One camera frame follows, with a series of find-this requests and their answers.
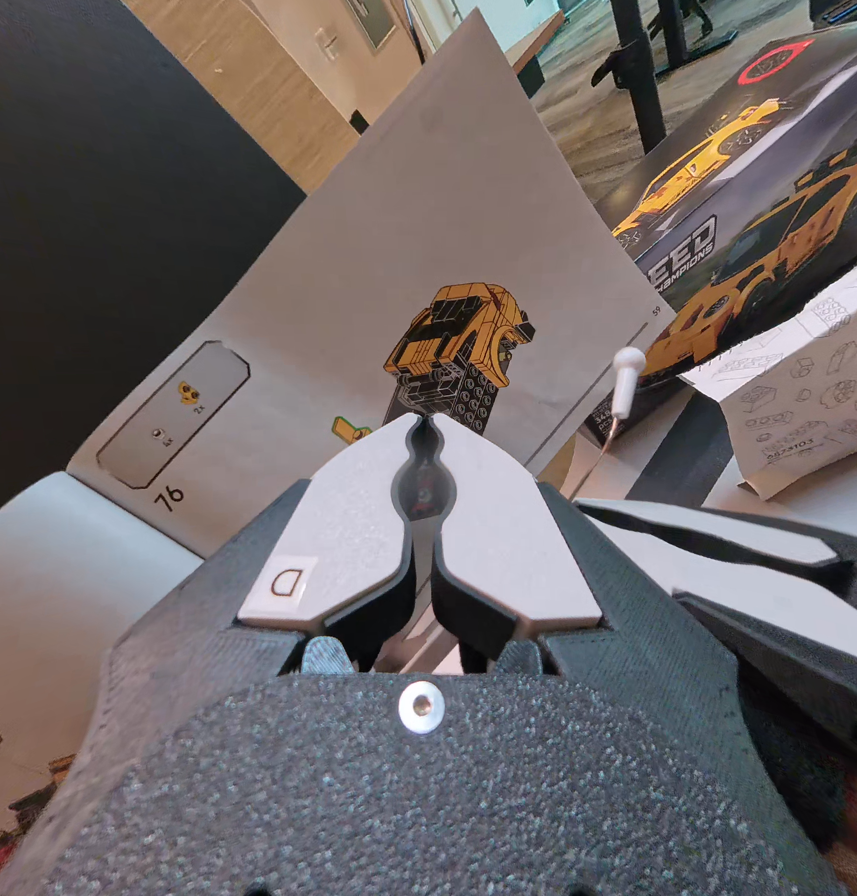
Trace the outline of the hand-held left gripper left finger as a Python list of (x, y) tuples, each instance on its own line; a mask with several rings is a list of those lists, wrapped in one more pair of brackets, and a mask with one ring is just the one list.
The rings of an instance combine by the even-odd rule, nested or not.
[(388, 584), (409, 565), (409, 521), (393, 488), (412, 463), (407, 413), (349, 445), (312, 476), (237, 619), (322, 631), (329, 617)]

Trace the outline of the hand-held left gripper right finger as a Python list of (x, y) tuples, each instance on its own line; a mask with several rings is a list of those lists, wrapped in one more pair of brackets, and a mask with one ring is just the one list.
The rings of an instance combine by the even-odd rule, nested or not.
[(431, 426), (449, 497), (433, 548), (437, 621), (460, 641), (595, 626), (602, 611), (533, 475), (444, 415)]

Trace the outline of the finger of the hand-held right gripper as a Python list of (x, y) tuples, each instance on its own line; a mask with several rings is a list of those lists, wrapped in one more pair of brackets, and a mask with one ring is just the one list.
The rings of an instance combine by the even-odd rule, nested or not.
[(672, 596), (687, 592), (832, 648), (857, 648), (857, 609), (814, 582), (615, 526), (611, 541)]
[(828, 569), (843, 563), (822, 539), (762, 522), (737, 521), (674, 505), (619, 500), (578, 500), (594, 521), (653, 536), (710, 559), (773, 569)]

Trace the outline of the small black lego brick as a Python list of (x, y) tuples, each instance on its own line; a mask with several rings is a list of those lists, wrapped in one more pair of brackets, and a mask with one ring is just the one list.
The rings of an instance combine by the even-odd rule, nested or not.
[(408, 517), (422, 521), (438, 516), (446, 501), (444, 477), (434, 462), (423, 459), (412, 476), (409, 487)]

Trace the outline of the page holder wire clip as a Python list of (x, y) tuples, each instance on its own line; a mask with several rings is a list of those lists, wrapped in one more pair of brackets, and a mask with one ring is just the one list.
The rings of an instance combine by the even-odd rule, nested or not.
[(630, 416), (636, 395), (637, 382), (645, 366), (646, 355), (637, 348), (624, 347), (615, 353), (612, 367), (616, 372), (616, 383), (611, 399), (611, 426), (597, 459), (577, 482), (569, 496), (570, 501), (577, 498), (587, 479), (611, 449), (620, 425)]

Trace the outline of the lego instruction booklet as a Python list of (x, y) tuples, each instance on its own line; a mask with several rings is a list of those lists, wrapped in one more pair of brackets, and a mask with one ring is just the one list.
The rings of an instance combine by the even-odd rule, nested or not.
[(204, 682), (169, 601), (349, 445), (444, 415), (537, 474), (670, 311), (611, 236), (479, 15), (65, 471), (0, 510), (0, 863), (71, 768), (138, 619), (133, 710)]

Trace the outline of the lego set box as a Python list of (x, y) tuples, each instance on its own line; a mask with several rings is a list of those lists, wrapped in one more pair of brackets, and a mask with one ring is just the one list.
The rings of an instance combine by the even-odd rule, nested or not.
[(596, 209), (674, 314), (623, 434), (857, 260), (857, 22), (765, 45)]

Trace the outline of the large white paper bag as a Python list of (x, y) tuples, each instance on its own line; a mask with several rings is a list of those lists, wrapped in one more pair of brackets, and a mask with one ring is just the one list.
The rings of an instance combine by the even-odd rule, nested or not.
[(681, 379), (718, 402), (742, 479), (763, 500), (857, 453), (857, 265)]

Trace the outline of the black backdrop panel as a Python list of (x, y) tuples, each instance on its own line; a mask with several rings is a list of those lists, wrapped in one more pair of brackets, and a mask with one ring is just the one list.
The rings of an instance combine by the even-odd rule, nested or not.
[(65, 468), (305, 196), (121, 2), (0, 1), (0, 507)]

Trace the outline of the black tripod pole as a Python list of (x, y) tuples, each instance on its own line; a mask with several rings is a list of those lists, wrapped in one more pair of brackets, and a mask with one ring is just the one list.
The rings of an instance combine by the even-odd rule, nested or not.
[[(611, 73), (616, 86), (628, 90), (645, 153), (666, 136), (657, 75), (671, 73), (723, 49), (738, 36), (736, 29), (733, 29), (712, 37), (714, 26), (699, 2), (659, 1), (658, 6), (653, 32), (660, 31), (664, 36), (668, 64), (661, 70), (654, 68), (652, 37), (643, 23), (638, 2), (612, 1), (619, 43), (591, 77), (591, 85), (596, 86)], [(685, 14), (691, 12), (703, 22), (703, 42), (693, 50), (688, 49), (683, 26)]]

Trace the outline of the wooden adjacent desk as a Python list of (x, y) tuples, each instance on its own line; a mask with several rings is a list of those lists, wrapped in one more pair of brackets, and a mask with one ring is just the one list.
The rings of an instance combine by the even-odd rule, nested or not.
[(531, 33), (505, 51), (506, 59), (528, 98), (534, 97), (545, 84), (539, 54), (566, 23), (566, 20), (565, 13), (562, 10), (557, 10)]

